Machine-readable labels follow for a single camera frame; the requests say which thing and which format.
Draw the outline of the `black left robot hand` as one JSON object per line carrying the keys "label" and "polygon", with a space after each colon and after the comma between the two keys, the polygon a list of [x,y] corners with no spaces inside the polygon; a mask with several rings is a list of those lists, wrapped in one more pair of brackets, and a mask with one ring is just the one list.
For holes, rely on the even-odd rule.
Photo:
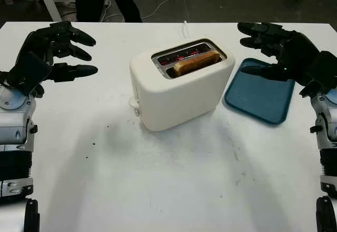
{"label": "black left robot hand", "polygon": [[72,56],[84,61],[92,57],[83,49],[73,45],[80,43],[95,46],[96,41],[89,34],[72,26],[71,22],[52,23],[29,33],[9,71],[6,81],[25,96],[31,94],[41,82],[71,82],[79,77],[94,75],[97,67],[92,65],[75,65],[54,63],[54,57]]}

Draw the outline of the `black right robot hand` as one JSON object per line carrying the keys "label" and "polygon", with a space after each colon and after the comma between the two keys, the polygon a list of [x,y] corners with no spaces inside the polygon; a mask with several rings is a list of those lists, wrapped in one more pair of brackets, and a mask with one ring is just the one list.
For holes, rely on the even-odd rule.
{"label": "black right robot hand", "polygon": [[312,64],[320,51],[304,34],[287,31],[273,23],[239,22],[237,28],[247,35],[240,39],[241,45],[259,49],[262,54],[277,60],[276,64],[267,67],[243,67],[241,72],[269,80],[294,80],[304,87],[300,92],[303,97],[327,94],[331,90],[321,78],[313,76]]}

